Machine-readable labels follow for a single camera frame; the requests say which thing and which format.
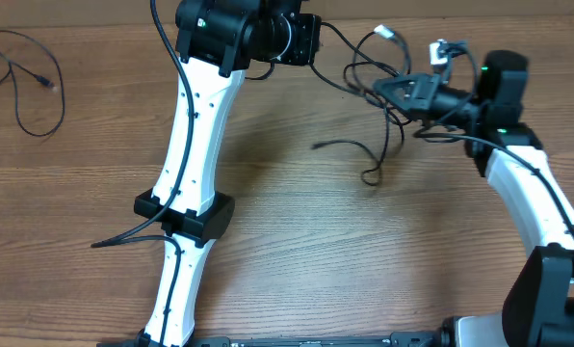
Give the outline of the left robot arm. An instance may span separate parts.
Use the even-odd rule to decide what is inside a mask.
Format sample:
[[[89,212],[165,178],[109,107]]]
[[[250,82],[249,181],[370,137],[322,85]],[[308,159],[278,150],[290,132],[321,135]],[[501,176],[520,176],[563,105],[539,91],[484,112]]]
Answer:
[[[206,259],[233,216],[235,200],[215,189],[227,117],[253,61],[304,67],[319,49],[321,18],[299,1],[181,2],[176,66],[184,72],[166,161],[134,211],[158,222],[164,265],[139,346],[185,346],[194,334]]]

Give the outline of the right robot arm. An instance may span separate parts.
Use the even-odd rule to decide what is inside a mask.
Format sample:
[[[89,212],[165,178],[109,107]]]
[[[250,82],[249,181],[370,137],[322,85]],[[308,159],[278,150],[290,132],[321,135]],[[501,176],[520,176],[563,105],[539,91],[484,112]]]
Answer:
[[[505,204],[527,260],[500,312],[452,317],[418,337],[427,346],[574,346],[574,208],[542,142],[520,119],[528,60],[489,52],[467,92],[447,85],[451,60],[463,50],[444,44],[430,54],[435,73],[379,79],[373,88],[422,122],[418,138],[464,143]]]

